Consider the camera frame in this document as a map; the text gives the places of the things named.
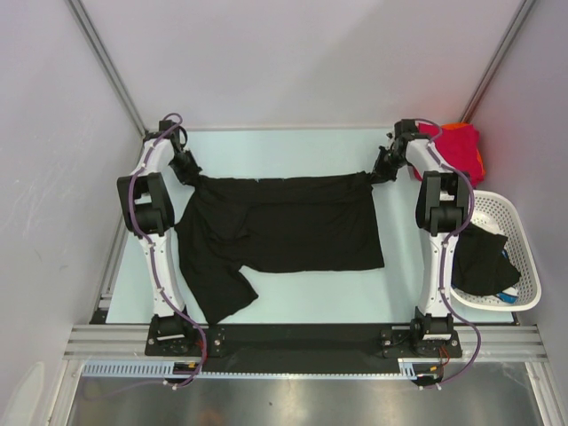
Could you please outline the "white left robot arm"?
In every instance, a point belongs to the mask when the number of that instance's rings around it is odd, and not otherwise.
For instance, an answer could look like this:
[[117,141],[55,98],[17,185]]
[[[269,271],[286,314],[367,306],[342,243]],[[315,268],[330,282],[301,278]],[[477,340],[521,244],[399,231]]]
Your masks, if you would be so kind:
[[134,170],[116,187],[127,230],[140,244],[150,275],[153,314],[146,339],[150,357],[197,356],[202,329],[189,317],[175,274],[171,237],[175,212],[162,173],[182,153],[187,134],[178,113],[167,114],[143,139]]

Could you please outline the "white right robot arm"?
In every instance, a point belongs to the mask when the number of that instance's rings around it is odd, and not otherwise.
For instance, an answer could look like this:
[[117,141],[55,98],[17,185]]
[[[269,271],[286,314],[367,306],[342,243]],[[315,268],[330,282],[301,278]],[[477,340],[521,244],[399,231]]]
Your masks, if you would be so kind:
[[422,176],[414,213],[422,250],[422,292],[409,331],[401,339],[404,353],[421,358],[459,346],[450,289],[455,249],[472,219],[475,201],[469,177],[436,147],[442,134],[443,129],[429,120],[399,120],[388,134],[390,145],[379,148],[372,171],[374,183],[395,181],[405,166]]

